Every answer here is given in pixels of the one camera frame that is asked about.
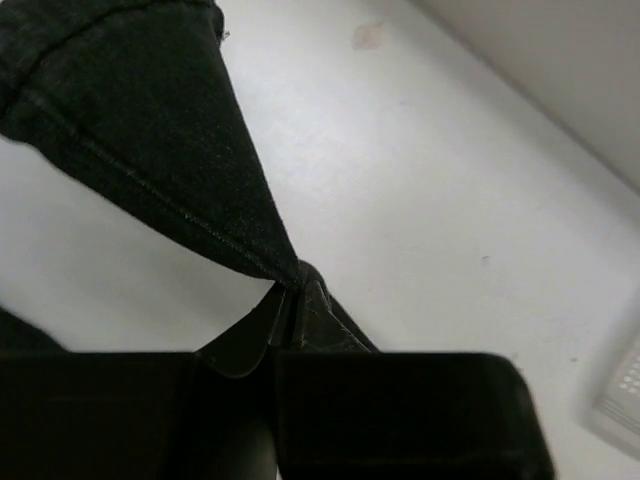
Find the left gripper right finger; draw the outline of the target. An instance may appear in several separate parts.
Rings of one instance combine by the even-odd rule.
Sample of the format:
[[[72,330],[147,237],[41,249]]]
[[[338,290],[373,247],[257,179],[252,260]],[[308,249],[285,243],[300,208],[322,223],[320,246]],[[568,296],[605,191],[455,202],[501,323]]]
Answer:
[[[365,352],[379,349],[331,295],[317,269],[303,269],[290,346],[315,353]]]

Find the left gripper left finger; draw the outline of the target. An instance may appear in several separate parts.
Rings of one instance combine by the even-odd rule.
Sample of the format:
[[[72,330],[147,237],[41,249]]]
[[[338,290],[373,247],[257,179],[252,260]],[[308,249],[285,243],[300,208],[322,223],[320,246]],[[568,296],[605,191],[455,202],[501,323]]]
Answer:
[[[198,359],[223,377],[246,377],[262,361],[290,294],[273,286],[247,315],[196,352]]]

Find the black trousers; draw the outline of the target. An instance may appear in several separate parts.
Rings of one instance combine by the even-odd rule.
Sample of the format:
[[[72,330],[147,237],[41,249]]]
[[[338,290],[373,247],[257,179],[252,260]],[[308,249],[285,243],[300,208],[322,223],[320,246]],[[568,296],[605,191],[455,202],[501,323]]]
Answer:
[[[196,350],[303,269],[213,1],[1,5],[1,347]]]

